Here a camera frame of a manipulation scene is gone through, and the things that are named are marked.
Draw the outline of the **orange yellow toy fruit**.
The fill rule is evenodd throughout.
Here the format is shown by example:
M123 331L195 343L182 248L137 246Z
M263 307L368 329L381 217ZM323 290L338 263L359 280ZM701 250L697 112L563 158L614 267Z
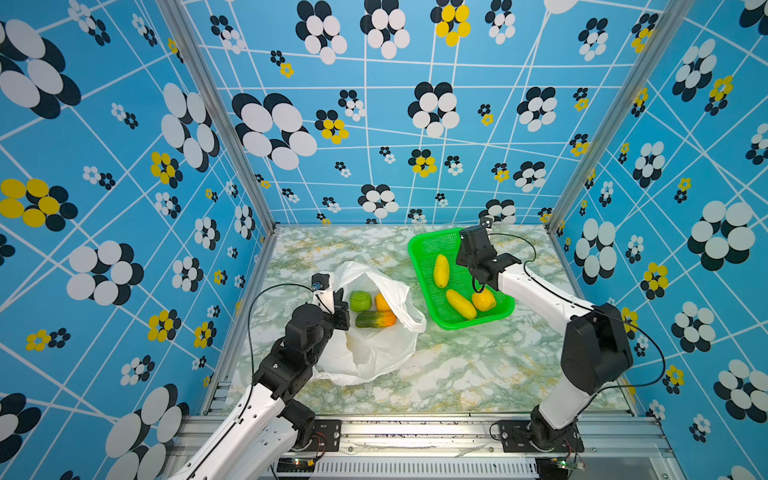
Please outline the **orange yellow toy fruit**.
M376 304L376 309L378 311L384 311L384 312L391 312L392 311L392 309L389 306L388 302L386 301L386 299L384 298L384 296L381 293L379 293L379 294L377 294L375 296L375 304Z

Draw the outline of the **white plastic bag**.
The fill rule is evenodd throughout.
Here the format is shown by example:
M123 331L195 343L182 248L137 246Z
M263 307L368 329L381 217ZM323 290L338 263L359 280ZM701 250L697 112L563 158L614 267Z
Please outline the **white plastic bag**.
M339 386L359 385L398 370L416 350L418 336L426 330L424 313L413 302L410 288L377 269L348 261L331 274L331 286L351 301L355 291L382 294L395 317L392 326L358 327L357 312L350 313L350 328L336 330L320 360L314 377Z

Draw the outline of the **orange toy mango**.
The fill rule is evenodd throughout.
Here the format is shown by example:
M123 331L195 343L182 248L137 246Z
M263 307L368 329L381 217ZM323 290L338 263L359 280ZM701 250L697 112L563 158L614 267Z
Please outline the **orange toy mango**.
M359 329L382 329L393 326L397 317L391 311L365 311L360 312L355 319L355 326Z

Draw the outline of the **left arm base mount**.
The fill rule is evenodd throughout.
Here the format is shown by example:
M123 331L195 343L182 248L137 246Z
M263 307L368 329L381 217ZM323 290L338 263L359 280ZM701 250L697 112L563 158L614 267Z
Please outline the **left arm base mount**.
M298 430L292 451L338 452L342 433L339 419L319 418Z

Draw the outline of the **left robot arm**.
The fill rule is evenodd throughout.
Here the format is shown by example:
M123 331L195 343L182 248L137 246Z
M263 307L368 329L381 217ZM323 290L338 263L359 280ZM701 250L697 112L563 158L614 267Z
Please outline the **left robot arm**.
M173 479L258 479L295 445L310 441L314 412L295 400L333 333L350 327L342 289L297 307L251 386Z

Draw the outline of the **long yellow toy mango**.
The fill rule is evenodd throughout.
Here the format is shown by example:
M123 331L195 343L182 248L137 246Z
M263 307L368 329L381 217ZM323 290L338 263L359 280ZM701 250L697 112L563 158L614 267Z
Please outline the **long yellow toy mango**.
M438 254L433 267L433 281L437 288L444 289L450 281L450 262L443 254Z

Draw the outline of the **green toy fruit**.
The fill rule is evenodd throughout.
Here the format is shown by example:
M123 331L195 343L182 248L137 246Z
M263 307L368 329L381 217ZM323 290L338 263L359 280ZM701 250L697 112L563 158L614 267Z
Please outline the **green toy fruit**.
M353 291L349 298L350 310L356 313L369 311L372 308L373 298L369 292Z

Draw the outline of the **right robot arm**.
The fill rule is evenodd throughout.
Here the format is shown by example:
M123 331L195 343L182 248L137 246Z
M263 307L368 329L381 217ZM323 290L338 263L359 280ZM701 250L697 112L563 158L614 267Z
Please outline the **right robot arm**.
M459 231L456 263L475 285L487 286L524 303L563 335L562 378L536 406L529 441L540 451L559 445L596 395L614 385L633 365L624 321L610 304L595 305L557 288L512 254L500 254L482 226Z

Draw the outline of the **wrinkled yellow toy fruit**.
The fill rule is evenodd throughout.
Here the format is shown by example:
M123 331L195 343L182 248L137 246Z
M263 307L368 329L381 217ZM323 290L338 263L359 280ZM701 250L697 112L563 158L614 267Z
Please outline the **wrinkled yellow toy fruit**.
M488 312L497 306L497 300L490 288L485 288L482 292L475 292L471 297L474 308L479 312Z

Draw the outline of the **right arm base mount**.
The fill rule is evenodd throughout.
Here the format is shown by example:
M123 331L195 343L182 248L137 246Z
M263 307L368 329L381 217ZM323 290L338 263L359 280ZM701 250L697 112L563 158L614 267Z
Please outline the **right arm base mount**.
M501 420L489 427L491 438L505 453L583 453L585 448L575 422L553 430L543 420Z

